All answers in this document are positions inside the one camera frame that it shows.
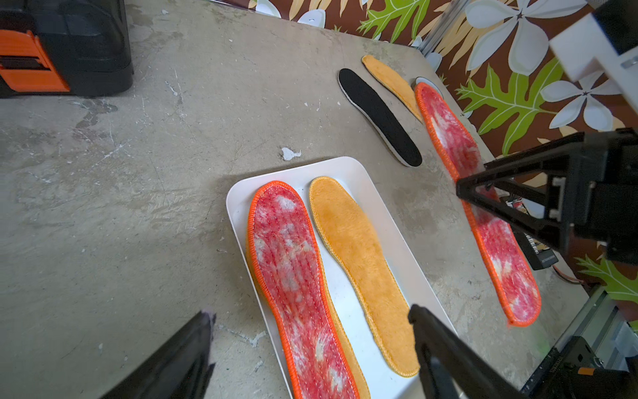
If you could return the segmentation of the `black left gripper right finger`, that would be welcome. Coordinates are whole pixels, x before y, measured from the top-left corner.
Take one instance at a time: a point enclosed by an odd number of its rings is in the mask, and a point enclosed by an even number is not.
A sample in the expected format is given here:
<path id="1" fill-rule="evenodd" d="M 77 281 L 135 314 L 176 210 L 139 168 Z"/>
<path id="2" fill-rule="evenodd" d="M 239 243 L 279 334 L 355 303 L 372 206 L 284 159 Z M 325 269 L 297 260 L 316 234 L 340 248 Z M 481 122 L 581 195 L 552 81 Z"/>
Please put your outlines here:
<path id="1" fill-rule="evenodd" d="M 429 309 L 414 304 L 408 320 L 415 336 L 419 377 L 427 398 L 524 398 Z"/>

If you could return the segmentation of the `red patterned insole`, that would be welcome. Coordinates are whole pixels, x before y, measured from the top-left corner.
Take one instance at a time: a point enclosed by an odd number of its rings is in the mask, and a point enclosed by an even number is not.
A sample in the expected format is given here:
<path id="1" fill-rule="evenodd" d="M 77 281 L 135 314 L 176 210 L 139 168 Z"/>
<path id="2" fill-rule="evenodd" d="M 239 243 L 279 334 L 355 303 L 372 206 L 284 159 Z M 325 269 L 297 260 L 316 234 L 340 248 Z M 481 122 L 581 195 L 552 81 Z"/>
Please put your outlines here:
<path id="1" fill-rule="evenodd" d="M 247 241 L 251 272 L 275 317 L 294 397 L 359 397 L 332 317 L 312 222 L 292 186 L 272 181 L 258 189 Z"/>
<path id="2" fill-rule="evenodd" d="M 415 99 L 430 139 L 453 182 L 485 171 L 477 143 L 438 90 L 418 83 Z M 542 300 L 512 228 L 477 206 L 464 200 L 461 204 L 508 322 L 528 327 L 537 320 Z"/>

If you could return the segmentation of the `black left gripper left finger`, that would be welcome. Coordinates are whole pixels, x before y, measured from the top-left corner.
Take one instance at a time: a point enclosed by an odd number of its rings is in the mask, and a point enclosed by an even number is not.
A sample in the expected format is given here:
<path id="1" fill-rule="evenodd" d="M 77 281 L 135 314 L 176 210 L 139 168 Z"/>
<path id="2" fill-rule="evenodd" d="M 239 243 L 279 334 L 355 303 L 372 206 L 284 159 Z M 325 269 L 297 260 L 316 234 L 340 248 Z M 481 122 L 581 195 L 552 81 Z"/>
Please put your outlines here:
<path id="1" fill-rule="evenodd" d="M 216 315 L 198 312 L 104 398 L 203 398 L 214 372 Z"/>

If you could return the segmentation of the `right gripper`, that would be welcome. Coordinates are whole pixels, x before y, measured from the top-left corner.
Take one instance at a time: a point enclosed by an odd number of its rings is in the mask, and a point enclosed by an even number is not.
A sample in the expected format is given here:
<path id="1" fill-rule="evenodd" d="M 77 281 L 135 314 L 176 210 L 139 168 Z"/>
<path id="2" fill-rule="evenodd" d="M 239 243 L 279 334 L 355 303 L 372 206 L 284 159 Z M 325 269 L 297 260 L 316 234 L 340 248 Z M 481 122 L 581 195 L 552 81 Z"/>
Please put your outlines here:
<path id="1" fill-rule="evenodd" d="M 541 172 L 546 188 L 518 183 L 517 176 Z M 536 218 L 501 204 L 489 190 L 543 206 Z M 485 170 L 461 178 L 457 196 L 561 253 L 574 239 L 606 245 L 606 257 L 637 263 L 637 132 L 579 132 L 531 150 L 491 161 Z"/>

